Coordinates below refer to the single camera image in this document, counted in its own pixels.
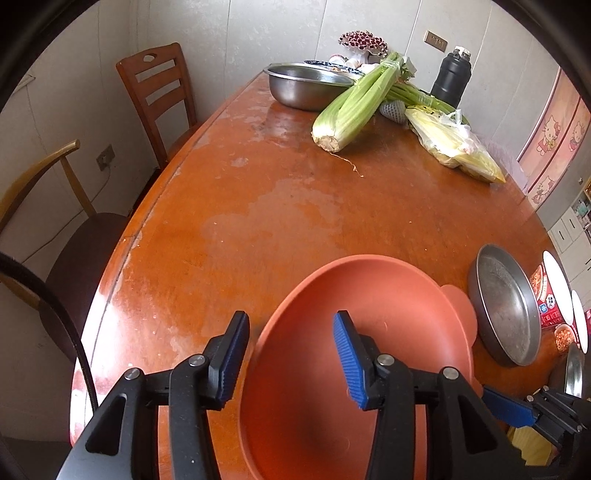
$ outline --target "thermos lid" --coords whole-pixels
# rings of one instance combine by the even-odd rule
[[[465,60],[470,61],[470,50],[467,48],[456,46],[453,51],[454,53],[458,52]]]

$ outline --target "black thermos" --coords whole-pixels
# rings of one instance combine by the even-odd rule
[[[470,52],[456,47],[443,59],[431,95],[457,108],[471,76]]]

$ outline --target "metal screw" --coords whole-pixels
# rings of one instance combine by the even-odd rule
[[[135,380],[136,378],[139,377],[139,368],[135,368],[135,367],[130,368],[129,370],[125,371],[123,376],[125,377],[126,380]]]
[[[443,376],[448,380],[456,380],[460,376],[460,373],[453,367],[445,367],[443,369]]]
[[[189,365],[191,365],[191,367],[199,367],[199,365],[203,365],[204,363],[205,357],[200,353],[189,357]]]
[[[382,367],[389,367],[394,363],[394,357],[392,355],[388,355],[387,353],[382,353],[378,355],[378,363],[382,365]]]

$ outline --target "power cord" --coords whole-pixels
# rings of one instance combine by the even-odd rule
[[[103,189],[104,189],[104,188],[107,186],[107,184],[109,183],[109,180],[111,179],[111,166],[110,166],[110,165],[107,165],[107,168],[109,169],[109,175],[107,176],[107,179],[105,180],[104,184],[103,184],[103,185],[102,185],[102,187],[99,189],[99,191],[98,191],[98,192],[96,192],[96,195],[95,195],[95,196],[93,196],[93,197],[90,199],[90,202],[91,202],[91,203],[92,203],[92,202],[94,202],[94,201],[96,200],[96,198],[97,198],[97,197],[100,195],[100,193],[101,193],[101,192],[103,191]],[[47,242],[45,242],[45,243],[44,243],[42,246],[40,246],[39,248],[37,248],[37,249],[36,249],[36,250],[35,250],[35,251],[34,251],[32,254],[30,254],[28,257],[26,257],[26,258],[25,258],[25,260],[23,260],[21,263],[23,263],[23,264],[27,263],[27,261],[28,261],[28,260],[30,260],[30,259],[31,259],[33,256],[37,255],[37,254],[38,254],[38,253],[39,253],[41,250],[43,250],[43,249],[44,249],[44,248],[45,248],[47,245],[49,245],[51,242],[53,242],[53,241],[54,241],[54,240],[57,238],[57,236],[58,236],[60,233],[62,233],[62,232],[63,232],[63,231],[66,229],[66,227],[67,227],[68,225],[70,225],[70,224],[71,224],[71,223],[72,223],[72,222],[73,222],[73,221],[76,219],[76,217],[78,217],[78,215],[80,215],[82,212],[84,212],[84,210],[83,210],[83,209],[80,209],[80,210],[78,211],[78,213],[76,213],[76,214],[75,214],[75,215],[74,215],[72,218],[70,218],[70,219],[67,221],[67,223],[66,223],[66,224],[65,224],[63,227],[61,227],[61,228],[60,228],[60,229],[57,231],[57,233],[56,233],[54,236],[52,236],[52,237],[51,237],[51,238],[50,238],[50,239],[49,239]]]
[[[78,330],[72,322],[70,315],[66,308],[62,305],[57,296],[45,285],[45,282],[37,277],[27,267],[20,264],[8,255],[0,252],[0,273],[3,273],[7,277],[19,282],[22,286],[31,290],[37,295],[42,301],[47,303],[56,316],[60,319],[61,324],[66,329],[66,333],[74,346],[78,361],[80,362],[80,368],[86,383],[86,390],[90,397],[90,406],[92,407],[92,413],[96,412],[99,408],[99,402],[96,396],[95,384],[92,380],[92,374],[90,373],[90,364],[82,345],[82,340],[78,334]]]

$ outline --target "wooden chair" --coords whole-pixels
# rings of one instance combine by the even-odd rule
[[[138,81],[136,75],[170,60],[174,60],[173,67],[158,72],[140,82]],[[164,47],[150,48],[136,53],[121,60],[117,64],[117,71],[148,134],[158,164],[163,169],[200,126],[197,123],[189,71],[187,70],[181,45],[172,43]],[[176,80],[179,81],[180,86],[148,104],[146,97]],[[156,126],[156,120],[180,101],[184,101],[185,104],[189,129],[174,142],[167,153]]]
[[[79,140],[69,143],[39,163],[32,165],[14,181],[0,200],[0,234],[43,174],[55,163],[61,162],[74,195],[88,215],[88,219],[68,240],[51,268],[46,284],[64,304],[76,328],[82,334],[100,278],[127,225],[128,218],[115,213],[96,213],[66,158],[67,155],[79,148]],[[0,281],[15,295],[39,311],[41,322],[48,335],[61,351],[72,362],[75,362],[74,347],[53,311],[45,303],[40,302],[32,292],[14,280],[0,275]]]

